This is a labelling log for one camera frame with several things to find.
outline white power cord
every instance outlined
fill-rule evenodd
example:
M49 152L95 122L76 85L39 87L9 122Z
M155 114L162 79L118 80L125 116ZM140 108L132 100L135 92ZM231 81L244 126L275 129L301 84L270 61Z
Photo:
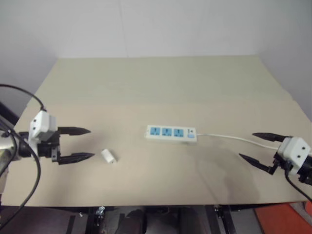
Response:
M251 143L251 144L254 144L254 145L263 147L263 148L271 149L271 150L277 150L277 149L278 149L278 148L276 148L276 147L267 146L267 145L262 145L262 144L259 144L259 143L255 142L255 141L247 140L247 139L240 138L240 137L236 137L236 136L226 136L226 135L209 134L209 133L197 134L197 136L210 136L210 137L230 138L230 139L235 139L235 140L241 140L241 141L244 141L244 142L248 142L248 143Z

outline white power strip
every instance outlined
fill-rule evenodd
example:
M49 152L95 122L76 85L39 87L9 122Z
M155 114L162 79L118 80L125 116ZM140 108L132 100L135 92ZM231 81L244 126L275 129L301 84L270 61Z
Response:
M171 142L197 142L196 129L191 127L147 125L145 137Z

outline beige tabletop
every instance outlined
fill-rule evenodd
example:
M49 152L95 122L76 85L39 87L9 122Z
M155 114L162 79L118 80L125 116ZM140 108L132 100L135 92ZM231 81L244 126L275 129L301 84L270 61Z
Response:
M96 155L58 165L40 160L42 176L29 206L241 204L304 200L281 169L269 175L238 153L271 165L274 150L199 136L197 144L147 141L148 124L196 127L198 133L252 136L273 132L311 144L311 122L257 56L59 59L37 91L58 126L92 133L62 136L63 156ZM17 131L39 111L31 101ZM118 163L107 164L108 148ZM19 205L36 177L31 158L13 162L2 197ZM309 195L311 187L291 179Z

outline power outlet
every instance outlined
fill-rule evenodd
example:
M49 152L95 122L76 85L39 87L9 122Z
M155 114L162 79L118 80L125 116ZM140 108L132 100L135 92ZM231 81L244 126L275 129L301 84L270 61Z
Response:
M197 142L196 129L192 127L148 125L145 137L171 142Z

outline cardboard surface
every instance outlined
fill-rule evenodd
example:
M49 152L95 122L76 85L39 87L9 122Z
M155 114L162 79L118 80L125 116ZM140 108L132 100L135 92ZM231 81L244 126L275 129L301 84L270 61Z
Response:
M63 156L96 153L70 165L42 158L29 206L248 204L304 200L284 179L252 167L238 153L270 165L274 151L199 136L195 145L147 141L146 125L196 127L243 137L273 132L311 144L311 122L257 56L59 59L37 91L58 126L92 133L62 136ZM16 125L27 131L39 111L31 101ZM107 164L101 150L118 159ZM4 205L19 205L36 177L25 158L10 165ZM291 179L311 195L311 188Z

